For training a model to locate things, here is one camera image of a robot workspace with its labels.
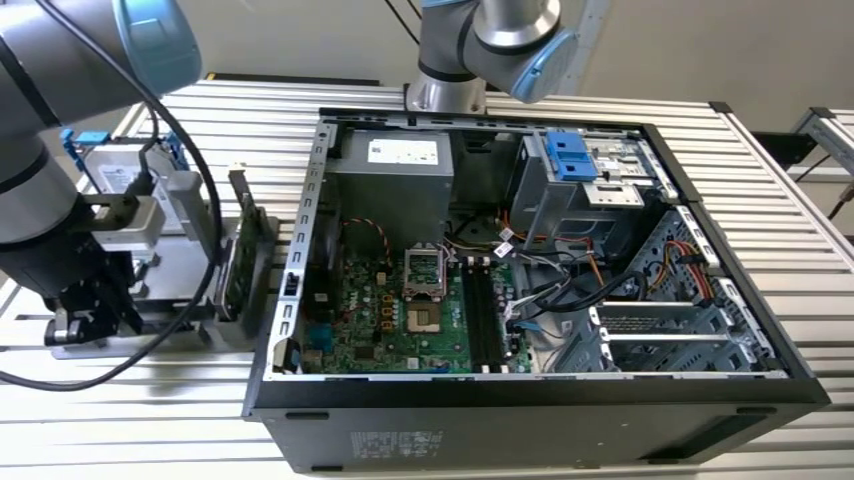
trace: black cable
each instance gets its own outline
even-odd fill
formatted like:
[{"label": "black cable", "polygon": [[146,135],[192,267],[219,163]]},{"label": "black cable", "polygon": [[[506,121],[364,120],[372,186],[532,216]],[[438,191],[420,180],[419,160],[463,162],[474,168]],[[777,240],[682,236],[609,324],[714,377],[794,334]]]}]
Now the black cable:
[{"label": "black cable", "polygon": [[391,13],[395,14],[395,17],[398,18],[398,22],[400,23],[400,26],[406,30],[406,33],[410,34],[410,38],[415,42],[415,45],[420,46],[422,42],[418,41],[418,37],[415,37],[415,34],[412,33],[412,30],[410,30],[410,26],[403,21],[403,17],[400,17],[400,14],[398,13],[398,9],[395,8],[395,6],[391,4],[391,2],[388,0],[386,0],[386,5],[388,5],[388,8],[391,9]]},{"label": "black cable", "polygon": [[211,255],[211,259],[208,261],[207,269],[204,270],[204,275],[202,276],[202,281],[199,282],[199,288],[194,293],[194,296],[178,314],[178,317],[170,322],[166,329],[158,334],[158,336],[146,344],[146,346],[124,361],[121,362],[112,370],[104,373],[101,376],[85,380],[77,383],[52,383],[52,382],[41,382],[36,380],[29,380],[27,378],[21,378],[16,375],[12,375],[7,372],[0,371],[0,381],[4,381],[12,385],[17,385],[27,388],[35,388],[36,390],[47,390],[52,392],[76,392],[79,390],[85,390],[87,388],[95,387],[101,383],[109,381],[116,375],[121,374],[128,368],[131,368],[144,357],[148,355],[155,348],[163,343],[167,337],[179,329],[179,327],[184,324],[187,317],[195,306],[202,301],[202,297],[208,288],[208,284],[211,283],[211,279],[214,278],[214,273],[216,271],[216,267],[220,263],[220,259],[223,257],[223,246],[219,239],[223,237],[223,214],[219,204],[219,194],[216,192],[216,184],[214,182],[214,177],[211,175],[211,170],[208,168],[207,163],[204,162],[204,158],[202,156],[202,152],[196,147],[187,131],[182,127],[178,119],[172,116],[167,108],[163,106],[158,97],[152,94],[148,88],[141,84],[141,82],[133,77],[131,73],[128,73],[124,68],[119,65],[116,60],[109,56],[109,53],[104,51],[100,45],[92,40],[92,38],[85,34],[83,30],[73,24],[73,22],[65,17],[63,12],[53,6],[53,4],[48,0],[36,0],[39,6],[44,9],[47,14],[60,23],[68,31],[77,37],[77,39],[85,44],[85,46],[95,52],[95,54],[101,58],[101,60],[115,69],[116,73],[121,75],[128,84],[133,87],[133,89],[143,96],[144,101],[151,105],[155,112],[160,115],[163,121],[167,122],[170,127],[172,128],[172,132],[178,136],[179,140],[184,144],[190,155],[192,156],[196,167],[199,169],[199,174],[202,175],[202,179],[204,180],[204,185],[208,191],[208,196],[211,199],[211,215],[214,217],[214,235],[216,238],[215,248]]},{"label": "black cable", "polygon": [[418,8],[415,8],[415,4],[412,3],[412,0],[406,0],[406,1],[410,4],[410,8],[412,8],[412,11],[415,12],[415,16],[420,20],[422,19],[422,12],[419,12]]},{"label": "black cable", "polygon": [[[591,307],[593,305],[599,303],[602,300],[605,300],[609,294],[614,290],[617,290],[623,285],[623,283],[626,283],[629,280],[634,280],[635,283],[638,284],[637,300],[643,300],[643,298],[646,297],[646,289],[647,289],[646,275],[642,272],[633,271],[633,272],[621,273],[617,277],[611,279],[609,283],[605,284],[605,286],[599,290],[597,290],[595,292],[593,292],[593,294],[587,295],[586,297],[578,300],[573,300],[571,302],[562,303],[562,304],[556,304],[555,301],[548,303],[538,301],[536,306],[547,312],[555,312],[555,313],[577,312],[578,310],[583,310],[585,308]],[[560,288],[560,290],[558,290],[556,295],[558,296],[563,295],[564,290],[568,288],[571,288],[571,283],[567,283]]]},{"label": "black cable", "polygon": [[[546,301],[542,301],[542,300],[535,301],[534,303],[539,307],[539,310],[536,311],[536,313],[534,313],[534,315],[531,315],[527,318],[522,318],[519,320],[515,320],[512,323],[534,320],[536,317],[543,315],[546,312],[568,313],[568,312],[577,312],[578,310],[583,310],[585,308],[591,307],[593,305],[599,303],[602,300],[605,300],[609,297],[609,294],[614,290],[617,290],[617,288],[621,287],[623,285],[623,283],[626,283],[629,280],[633,280],[633,279],[638,284],[638,296],[637,296],[635,300],[643,300],[646,298],[646,289],[647,289],[646,275],[642,272],[623,272],[617,277],[614,277],[611,279],[611,281],[609,283],[606,283],[605,286],[599,290],[593,292],[586,297],[583,297],[583,298],[581,298],[578,300],[573,300],[571,302],[567,302],[567,303],[563,303],[563,304],[555,304],[555,302],[560,301],[560,298],[563,298],[563,296],[566,296],[566,294],[568,292],[568,289],[573,288],[571,282],[567,282],[563,285],[563,287],[560,287],[560,289],[555,292],[555,297],[554,297],[555,299],[551,302],[546,302]],[[546,290],[547,288],[550,288],[554,285],[555,285],[555,281],[548,282],[548,283],[535,287],[531,290],[531,293],[536,294],[536,293],[542,292],[543,290]]]},{"label": "black cable", "polygon": [[133,196],[148,196],[155,190],[155,179],[151,175],[151,168],[148,167],[148,152],[158,144],[160,137],[160,122],[158,121],[158,113],[155,112],[151,105],[146,104],[146,108],[148,109],[148,115],[151,116],[151,136],[146,143],[143,144],[143,148],[139,149],[137,158],[139,158],[139,175],[128,185],[125,193]]},{"label": "black cable", "polygon": [[845,200],[839,200],[834,205],[833,210],[827,214],[827,220],[833,220],[835,218],[837,214],[839,213],[839,210],[842,210],[842,205],[845,205]]},{"label": "black cable", "polygon": [[139,167],[141,173],[151,175],[151,170],[148,169],[148,157],[146,154],[158,144],[158,137],[160,137],[160,121],[158,120],[158,113],[155,112],[155,109],[151,108],[151,105],[146,104],[146,108],[148,109],[148,116],[151,117],[151,137],[148,137],[148,140],[143,144],[143,148],[139,150]]},{"label": "black cable", "polygon": [[795,178],[795,183],[798,183],[801,180],[803,180],[803,177],[806,177],[806,176],[810,174],[810,172],[811,172],[813,170],[815,170],[815,167],[818,167],[822,163],[825,163],[825,162],[827,161],[827,159],[829,159],[829,158],[830,158],[830,154],[825,155],[825,158],[822,158],[818,162],[815,162],[815,163],[813,164],[813,166],[811,166],[810,168],[807,168],[807,169],[806,169],[806,172],[803,172],[803,173],[798,176],[798,178]]}]

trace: power cable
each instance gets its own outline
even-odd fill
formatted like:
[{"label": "power cable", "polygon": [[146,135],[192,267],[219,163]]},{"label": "power cable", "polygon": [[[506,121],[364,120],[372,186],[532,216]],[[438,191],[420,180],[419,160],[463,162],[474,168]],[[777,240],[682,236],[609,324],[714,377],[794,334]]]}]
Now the power cable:
[{"label": "power cable", "polygon": [[412,9],[412,11],[415,12],[415,16],[418,17],[418,19],[422,19],[422,12],[418,11],[418,8],[415,8],[415,4],[412,3],[412,0],[406,0],[406,2],[410,4],[410,8]]},{"label": "power cable", "polygon": [[829,158],[830,158],[830,154],[825,155],[825,158],[822,158],[818,162],[815,162],[813,166],[807,168],[806,171],[798,176],[798,178],[795,178],[795,183],[803,180],[803,177],[806,177],[810,174],[810,172],[815,170],[815,168],[827,161]]},{"label": "power cable", "polygon": [[827,220],[833,220],[837,217],[837,214],[839,213],[839,210],[842,210],[843,205],[845,200],[839,200],[834,205],[833,210],[830,210],[830,213],[827,214]]},{"label": "power cable", "polygon": [[391,13],[395,14],[395,18],[398,19],[398,22],[400,23],[400,26],[403,27],[403,29],[406,30],[406,33],[410,34],[410,38],[412,39],[412,41],[415,42],[415,45],[422,44],[422,42],[418,41],[418,37],[415,36],[415,34],[412,33],[412,30],[410,30],[410,26],[406,24],[406,22],[403,21],[403,17],[400,16],[400,14],[398,13],[398,9],[395,8],[395,6],[391,4],[390,0],[386,0],[386,5],[388,5],[388,8],[391,9]]}]

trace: robotic arm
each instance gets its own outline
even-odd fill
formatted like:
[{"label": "robotic arm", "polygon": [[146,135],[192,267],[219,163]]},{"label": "robotic arm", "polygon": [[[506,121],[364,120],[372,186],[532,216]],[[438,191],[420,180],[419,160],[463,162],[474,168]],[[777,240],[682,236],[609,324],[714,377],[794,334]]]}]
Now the robotic arm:
[{"label": "robotic arm", "polygon": [[406,107],[484,113],[486,82],[534,103],[554,91],[578,47],[559,0],[423,0],[418,80]]},{"label": "robotic arm", "polygon": [[[559,82],[577,44],[559,24],[559,1],[423,3],[420,76],[407,91],[407,108],[482,113],[486,82],[524,102],[540,100]],[[212,238],[220,239],[210,170],[156,99],[194,83],[200,68],[176,0],[35,0],[0,7],[0,269],[41,295],[55,312],[47,345],[88,343],[115,335],[121,325],[146,333],[128,293],[135,282],[131,253],[108,251],[99,234],[129,225],[151,191],[81,195],[37,134],[137,103],[141,95],[196,161],[211,199]],[[101,207],[97,213],[95,206]],[[187,306],[113,370],[76,384],[37,382],[5,372],[0,381],[75,391],[129,368],[180,328],[206,295],[223,256],[220,242],[214,243]]]},{"label": "robotic arm", "polygon": [[[199,49],[175,0],[51,3],[155,95],[198,80]],[[107,337],[120,322],[139,333],[129,254],[104,251],[95,239],[127,226],[139,200],[77,193],[37,133],[140,94],[39,4],[0,8],[0,269],[56,313],[45,344]]]}]

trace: sticker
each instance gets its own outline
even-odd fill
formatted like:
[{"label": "sticker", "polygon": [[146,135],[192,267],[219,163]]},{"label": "sticker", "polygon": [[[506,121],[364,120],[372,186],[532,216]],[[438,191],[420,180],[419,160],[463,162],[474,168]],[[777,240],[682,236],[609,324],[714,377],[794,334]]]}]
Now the sticker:
[{"label": "sticker", "polygon": [[[104,182],[107,182],[108,193],[123,193],[136,175],[139,174],[139,166],[128,167],[121,165],[100,165],[97,172],[101,174]],[[155,190],[151,195],[160,204],[160,209],[166,215],[166,223],[163,224],[163,230],[170,232],[183,232],[182,222],[178,219],[178,213],[175,213],[175,207],[166,193],[166,187],[163,186],[162,178],[158,173],[151,170],[155,179]]]},{"label": "sticker", "polygon": [[499,233],[498,236],[502,237],[502,240],[508,242],[510,239],[515,236],[515,232],[510,230],[510,228],[504,228],[504,230],[502,230],[502,233]]},{"label": "sticker", "polygon": [[614,160],[598,160],[597,165],[599,170],[619,170],[619,162]]},{"label": "sticker", "polygon": [[495,255],[498,255],[498,258],[504,258],[511,250],[512,250],[512,245],[504,242],[495,249]]},{"label": "sticker", "polygon": [[352,456],[360,459],[435,457],[443,434],[442,430],[350,432]]},{"label": "sticker", "polygon": [[439,145],[428,140],[371,140],[368,163],[439,165]]}]

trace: white wall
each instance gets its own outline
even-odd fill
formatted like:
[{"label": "white wall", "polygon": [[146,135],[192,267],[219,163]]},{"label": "white wall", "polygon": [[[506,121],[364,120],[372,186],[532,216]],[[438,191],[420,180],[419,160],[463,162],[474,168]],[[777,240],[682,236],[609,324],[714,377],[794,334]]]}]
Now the white wall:
[{"label": "white wall", "polygon": [[854,1],[613,0],[581,94],[722,100],[750,128],[854,106]]},{"label": "white wall", "polygon": [[[416,46],[383,0],[179,3],[206,71],[386,85],[416,74]],[[392,3],[418,35],[406,0]],[[568,25],[578,24],[583,4],[562,0]],[[854,0],[611,0],[579,93],[723,100],[750,128],[787,130],[810,106],[854,107],[851,18]],[[84,128],[112,129],[121,114],[101,115]],[[60,152],[55,132],[47,137]],[[825,204],[838,188],[809,190]],[[854,218],[847,221],[847,212],[842,218],[843,230],[854,232]]]}]

